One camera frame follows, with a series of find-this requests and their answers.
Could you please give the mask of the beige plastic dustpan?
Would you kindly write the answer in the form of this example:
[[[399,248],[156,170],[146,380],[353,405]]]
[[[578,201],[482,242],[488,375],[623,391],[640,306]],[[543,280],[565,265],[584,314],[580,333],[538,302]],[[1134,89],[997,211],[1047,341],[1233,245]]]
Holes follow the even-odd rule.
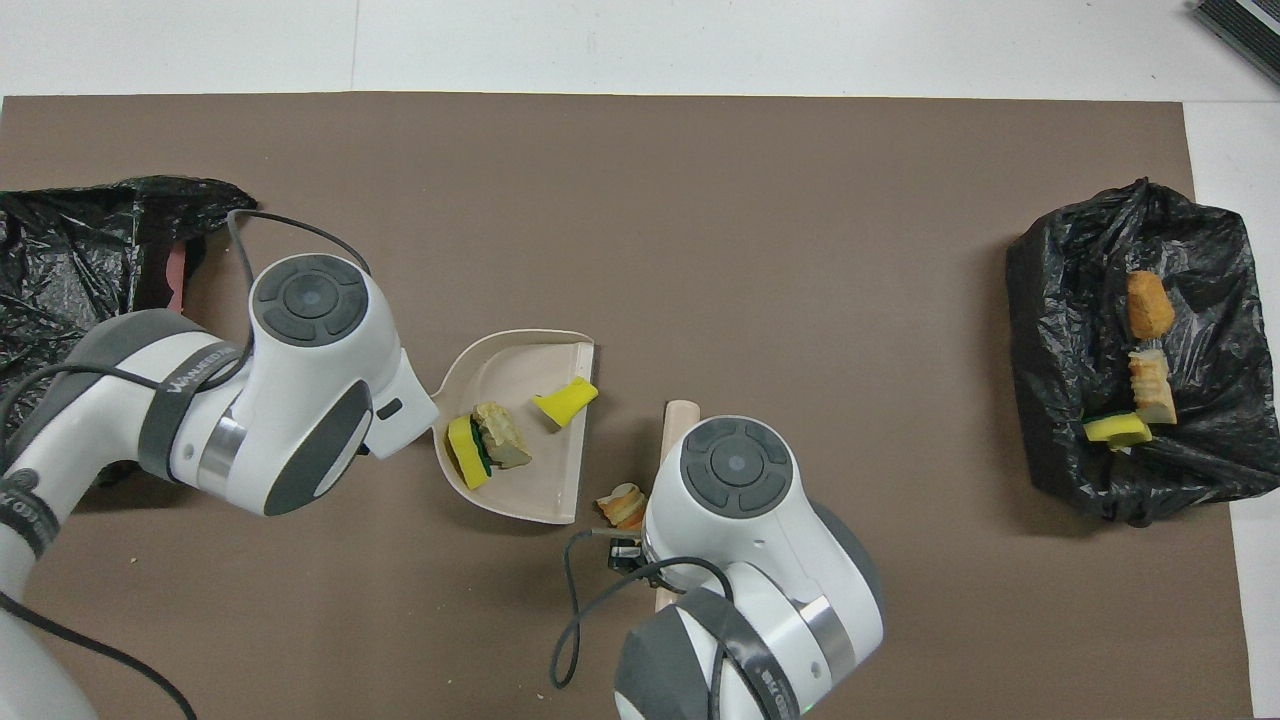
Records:
[[[431,396],[440,413],[433,430],[443,477],[460,496],[488,511],[545,524],[575,523],[588,411],[559,428],[532,398],[552,395],[579,377],[594,382],[594,369],[593,338],[572,331],[502,331],[470,345]],[[448,445],[447,427],[485,401],[509,411],[532,460],[511,470],[495,469],[471,489]]]

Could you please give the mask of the black bag over pink bin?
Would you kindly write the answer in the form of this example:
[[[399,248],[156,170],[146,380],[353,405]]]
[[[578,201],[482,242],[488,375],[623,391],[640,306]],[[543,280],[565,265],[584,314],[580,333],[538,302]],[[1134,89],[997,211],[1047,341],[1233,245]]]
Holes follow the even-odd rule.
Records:
[[[0,191],[0,469],[49,389],[47,368],[96,325],[168,307],[177,246],[204,251],[233,211],[256,209],[236,184],[179,176]]]

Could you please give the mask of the dark ribbed panel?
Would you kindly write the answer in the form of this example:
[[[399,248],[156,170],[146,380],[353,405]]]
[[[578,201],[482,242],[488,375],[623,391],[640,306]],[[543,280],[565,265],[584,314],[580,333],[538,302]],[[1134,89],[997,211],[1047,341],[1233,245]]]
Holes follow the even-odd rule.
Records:
[[[1280,0],[1198,0],[1190,15],[1280,86]]]

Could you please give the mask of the green and yellow sponge piece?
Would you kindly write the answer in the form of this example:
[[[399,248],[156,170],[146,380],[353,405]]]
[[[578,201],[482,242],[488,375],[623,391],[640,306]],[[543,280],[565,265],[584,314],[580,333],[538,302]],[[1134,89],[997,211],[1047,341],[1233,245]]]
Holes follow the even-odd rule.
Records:
[[[445,442],[467,489],[477,489],[489,482],[493,474],[492,460],[479,424],[471,415],[457,416],[448,424]]]

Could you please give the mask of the orange brown sponge piece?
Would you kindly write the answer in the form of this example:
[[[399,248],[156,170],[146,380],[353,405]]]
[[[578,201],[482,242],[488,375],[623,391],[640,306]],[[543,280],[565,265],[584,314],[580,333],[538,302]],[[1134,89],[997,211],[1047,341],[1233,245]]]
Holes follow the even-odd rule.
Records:
[[[1133,337],[1152,341],[1164,337],[1175,323],[1175,311],[1162,279],[1153,272],[1126,277],[1126,313]]]

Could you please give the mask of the black bag lined bin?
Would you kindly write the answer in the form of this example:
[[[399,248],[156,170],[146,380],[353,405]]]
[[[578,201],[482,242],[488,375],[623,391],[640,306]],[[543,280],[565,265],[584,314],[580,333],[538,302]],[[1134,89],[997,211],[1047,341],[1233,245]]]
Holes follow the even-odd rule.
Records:
[[[1133,337],[1126,277],[1158,275],[1175,323]],[[1147,527],[1197,503],[1280,489],[1280,421],[1242,217],[1139,179],[1038,219],[1006,252],[1010,357],[1032,484],[1076,511]],[[1167,359],[1178,424],[1121,451],[1083,423],[1135,410],[1129,352]]]

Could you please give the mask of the notched yellow sponge piece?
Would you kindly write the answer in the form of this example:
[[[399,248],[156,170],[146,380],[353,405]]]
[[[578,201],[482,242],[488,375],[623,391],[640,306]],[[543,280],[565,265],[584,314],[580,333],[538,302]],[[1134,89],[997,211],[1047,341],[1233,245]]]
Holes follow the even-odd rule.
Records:
[[[1146,445],[1155,438],[1149,424],[1138,413],[1089,419],[1083,423],[1083,430],[1089,442],[1106,445],[1111,451]]]

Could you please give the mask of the pale sponge piece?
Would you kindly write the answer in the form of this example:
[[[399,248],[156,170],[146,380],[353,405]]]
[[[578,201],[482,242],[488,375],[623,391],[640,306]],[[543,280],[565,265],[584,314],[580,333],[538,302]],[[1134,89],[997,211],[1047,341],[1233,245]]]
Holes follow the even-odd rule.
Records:
[[[506,406],[493,401],[476,404],[472,419],[488,457],[500,469],[521,468],[532,461],[532,452]]]

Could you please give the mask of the brown table mat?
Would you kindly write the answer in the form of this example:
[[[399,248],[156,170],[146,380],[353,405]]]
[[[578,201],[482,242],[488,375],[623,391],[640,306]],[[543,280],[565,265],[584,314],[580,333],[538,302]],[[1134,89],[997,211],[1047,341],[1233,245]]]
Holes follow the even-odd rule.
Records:
[[[649,483],[662,413],[772,425],[884,583],[881,648],[814,720],[1252,714],[1222,505],[1135,529],[1028,478],[1005,252],[1148,177],[1181,110],[1121,102],[292,94],[10,97],[0,190],[232,182],[353,245],[435,389],[508,328],[596,341],[579,525]],[[136,478],[88,497],[29,603],[154,665],[200,720],[603,720],[635,584],[586,623],[568,527],[471,505],[430,439],[255,518]]]

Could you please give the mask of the beige hand brush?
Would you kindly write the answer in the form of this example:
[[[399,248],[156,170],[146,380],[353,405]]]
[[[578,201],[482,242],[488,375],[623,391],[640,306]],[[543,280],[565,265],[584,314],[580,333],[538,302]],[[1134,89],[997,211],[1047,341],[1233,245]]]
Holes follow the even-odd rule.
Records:
[[[660,438],[659,466],[677,446],[680,438],[701,420],[701,409],[690,400],[676,398],[666,404]],[[675,602],[677,594],[666,588],[655,589],[655,612]]]

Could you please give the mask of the beige sponge piece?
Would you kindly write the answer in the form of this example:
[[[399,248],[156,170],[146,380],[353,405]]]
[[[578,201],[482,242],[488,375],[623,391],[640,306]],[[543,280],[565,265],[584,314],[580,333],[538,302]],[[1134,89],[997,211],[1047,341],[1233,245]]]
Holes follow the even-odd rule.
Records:
[[[644,523],[648,496],[639,486],[628,482],[596,498],[595,505],[612,528],[639,530]]]

